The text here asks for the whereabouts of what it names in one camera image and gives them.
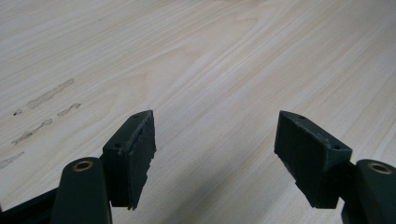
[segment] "wooden table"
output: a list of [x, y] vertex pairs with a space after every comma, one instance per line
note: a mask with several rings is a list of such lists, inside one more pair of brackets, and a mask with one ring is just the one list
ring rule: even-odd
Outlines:
[[396, 165], [396, 1], [3, 0], [0, 73], [5, 210], [147, 109], [158, 151], [114, 223], [341, 223], [274, 154], [279, 110]]

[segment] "table surface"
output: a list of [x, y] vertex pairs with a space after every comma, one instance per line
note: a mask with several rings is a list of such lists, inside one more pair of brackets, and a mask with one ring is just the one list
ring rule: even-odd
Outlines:
[[157, 152], [114, 223], [342, 223], [274, 154], [279, 110], [396, 165], [396, 1], [3, 0], [0, 202], [152, 109]]

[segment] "metal screw hole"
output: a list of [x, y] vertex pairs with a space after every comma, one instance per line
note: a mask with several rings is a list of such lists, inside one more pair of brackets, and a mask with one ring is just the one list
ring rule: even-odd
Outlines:
[[390, 174], [392, 174], [392, 171], [391, 171], [388, 167], [386, 167], [386, 166], [384, 166], [384, 165], [381, 165], [381, 164], [379, 164], [379, 163], [370, 162], [370, 163], [369, 163], [369, 167], [370, 167], [372, 170], [376, 171], [377, 173], [380, 173], [380, 174], [383, 174], [383, 175], [390, 175]]
[[86, 171], [93, 166], [92, 161], [81, 161], [73, 166], [75, 172]]

